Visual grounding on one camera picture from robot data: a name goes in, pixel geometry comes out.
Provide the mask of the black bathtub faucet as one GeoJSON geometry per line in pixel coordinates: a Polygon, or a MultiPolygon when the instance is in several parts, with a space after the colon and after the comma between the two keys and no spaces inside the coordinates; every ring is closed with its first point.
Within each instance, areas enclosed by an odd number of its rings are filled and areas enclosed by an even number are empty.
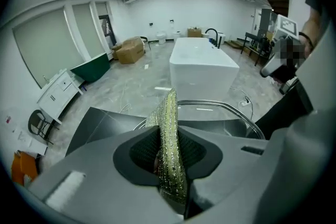
{"type": "Polygon", "coordinates": [[[213,31],[215,33],[215,38],[208,37],[209,42],[219,49],[220,45],[218,44],[218,31],[214,28],[208,28],[204,34],[207,35],[209,31],[213,31]]]}

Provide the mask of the cleaning cloth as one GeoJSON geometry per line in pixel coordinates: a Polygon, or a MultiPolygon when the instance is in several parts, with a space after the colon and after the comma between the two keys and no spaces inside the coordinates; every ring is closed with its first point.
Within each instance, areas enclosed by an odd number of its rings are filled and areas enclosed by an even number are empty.
{"type": "Polygon", "coordinates": [[[157,172],[160,194],[180,205],[187,200],[187,179],[178,136],[176,91],[170,90],[157,108],[147,117],[145,126],[158,126],[160,146],[157,172]]]}

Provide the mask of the black topped sink cabinet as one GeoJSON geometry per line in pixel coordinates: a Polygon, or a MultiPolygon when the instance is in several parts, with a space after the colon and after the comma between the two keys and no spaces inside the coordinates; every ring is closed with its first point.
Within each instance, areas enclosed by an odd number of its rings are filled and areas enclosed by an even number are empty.
{"type": "MultiPolygon", "coordinates": [[[[66,155],[87,143],[132,131],[144,120],[145,118],[140,116],[90,107],[75,131],[66,155]]],[[[178,122],[182,126],[236,137],[244,137],[247,132],[247,126],[241,119],[216,121],[179,120],[178,122]]]]}

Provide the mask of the narrow grey window blind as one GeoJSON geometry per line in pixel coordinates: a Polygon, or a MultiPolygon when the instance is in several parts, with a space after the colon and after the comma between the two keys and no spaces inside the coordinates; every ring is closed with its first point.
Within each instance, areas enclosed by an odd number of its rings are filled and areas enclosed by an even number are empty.
{"type": "Polygon", "coordinates": [[[98,16],[108,16],[107,5],[105,2],[98,3],[95,2],[98,16]]]}

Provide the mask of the person's right forearm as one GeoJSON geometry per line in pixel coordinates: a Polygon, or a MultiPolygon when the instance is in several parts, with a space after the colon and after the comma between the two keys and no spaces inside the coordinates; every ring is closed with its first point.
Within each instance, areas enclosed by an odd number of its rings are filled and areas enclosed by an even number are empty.
{"type": "Polygon", "coordinates": [[[301,32],[305,33],[309,36],[313,43],[313,48],[305,47],[304,56],[307,59],[314,48],[316,47],[319,39],[320,39],[320,32],[321,32],[321,14],[316,12],[314,9],[310,8],[310,14],[308,20],[304,23],[301,32]]]}

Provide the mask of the glass pot lid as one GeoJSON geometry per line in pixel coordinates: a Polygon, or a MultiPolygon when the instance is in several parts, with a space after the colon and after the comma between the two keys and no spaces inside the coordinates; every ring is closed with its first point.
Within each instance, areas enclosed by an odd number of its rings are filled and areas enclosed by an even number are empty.
{"type": "Polygon", "coordinates": [[[250,117],[222,101],[181,100],[177,110],[180,126],[234,137],[265,138],[250,117]]]}

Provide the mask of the dark wooden chair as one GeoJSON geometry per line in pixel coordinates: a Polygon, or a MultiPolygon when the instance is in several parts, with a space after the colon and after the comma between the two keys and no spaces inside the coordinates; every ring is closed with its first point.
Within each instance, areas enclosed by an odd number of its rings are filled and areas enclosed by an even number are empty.
{"type": "Polygon", "coordinates": [[[148,41],[148,38],[147,37],[144,37],[144,36],[141,36],[140,37],[142,42],[143,42],[143,45],[144,45],[144,51],[145,51],[145,48],[148,47],[150,50],[151,50],[151,47],[150,47],[150,43],[148,41]]]}

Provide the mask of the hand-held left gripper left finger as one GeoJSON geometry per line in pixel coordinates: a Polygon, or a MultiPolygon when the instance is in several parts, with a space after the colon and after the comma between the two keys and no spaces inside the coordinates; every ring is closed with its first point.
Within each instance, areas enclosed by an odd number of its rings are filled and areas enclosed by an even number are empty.
{"type": "Polygon", "coordinates": [[[178,224],[155,185],[135,185],[114,165],[124,142],[157,131],[138,129],[90,142],[43,172],[27,191],[28,204],[55,224],[178,224]]]}

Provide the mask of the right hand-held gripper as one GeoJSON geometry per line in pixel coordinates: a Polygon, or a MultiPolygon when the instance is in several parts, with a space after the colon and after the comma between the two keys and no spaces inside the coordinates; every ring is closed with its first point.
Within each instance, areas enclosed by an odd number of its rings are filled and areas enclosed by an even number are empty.
{"type": "Polygon", "coordinates": [[[260,75],[266,78],[272,74],[279,81],[288,81],[295,76],[306,58],[297,24],[278,15],[272,40],[274,47],[271,56],[261,68],[260,75]]]}

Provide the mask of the wide grey window blind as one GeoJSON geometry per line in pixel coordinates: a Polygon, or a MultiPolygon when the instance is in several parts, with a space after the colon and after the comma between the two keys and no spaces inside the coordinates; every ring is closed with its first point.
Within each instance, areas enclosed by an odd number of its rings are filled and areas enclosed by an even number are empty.
{"type": "Polygon", "coordinates": [[[60,70],[83,63],[62,9],[22,23],[13,34],[27,68],[41,88],[60,70]]]}

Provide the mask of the white vanity cabinet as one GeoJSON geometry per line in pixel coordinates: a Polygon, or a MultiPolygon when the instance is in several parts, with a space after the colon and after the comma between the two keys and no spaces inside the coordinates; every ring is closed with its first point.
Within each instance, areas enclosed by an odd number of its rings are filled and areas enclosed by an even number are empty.
{"type": "Polygon", "coordinates": [[[62,69],[43,86],[37,104],[53,120],[62,124],[59,116],[78,93],[83,95],[67,69],[62,69]]]}

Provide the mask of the black metal table frame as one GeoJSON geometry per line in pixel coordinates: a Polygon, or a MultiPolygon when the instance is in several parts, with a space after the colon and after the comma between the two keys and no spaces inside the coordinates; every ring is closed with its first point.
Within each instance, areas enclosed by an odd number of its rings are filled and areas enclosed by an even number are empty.
{"type": "Polygon", "coordinates": [[[245,49],[248,50],[249,56],[252,54],[256,55],[254,66],[257,66],[260,60],[266,62],[269,59],[272,46],[270,40],[265,35],[258,37],[251,33],[245,33],[245,39],[240,53],[242,54],[245,49]]]}

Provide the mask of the orange sofa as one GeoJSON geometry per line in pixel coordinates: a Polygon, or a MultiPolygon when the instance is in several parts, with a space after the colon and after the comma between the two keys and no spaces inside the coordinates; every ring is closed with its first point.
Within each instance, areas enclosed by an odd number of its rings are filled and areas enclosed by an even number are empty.
{"type": "Polygon", "coordinates": [[[25,152],[14,153],[11,166],[12,181],[25,186],[25,180],[34,181],[38,176],[35,158],[25,152]]]}

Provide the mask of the black framed door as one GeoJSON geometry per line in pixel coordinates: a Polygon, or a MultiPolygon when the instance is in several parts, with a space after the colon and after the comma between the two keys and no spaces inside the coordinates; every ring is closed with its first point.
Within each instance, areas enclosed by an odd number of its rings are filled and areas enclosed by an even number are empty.
{"type": "Polygon", "coordinates": [[[112,48],[117,43],[117,41],[112,30],[110,18],[108,15],[100,15],[99,20],[108,46],[112,48]]]}

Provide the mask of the white bathtub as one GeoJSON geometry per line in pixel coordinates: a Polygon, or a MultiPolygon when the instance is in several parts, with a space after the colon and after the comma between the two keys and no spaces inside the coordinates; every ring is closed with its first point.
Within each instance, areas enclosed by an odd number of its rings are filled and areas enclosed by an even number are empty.
{"type": "Polygon", "coordinates": [[[223,101],[239,65],[206,38],[180,37],[170,56],[171,85],[177,99],[223,101]]]}

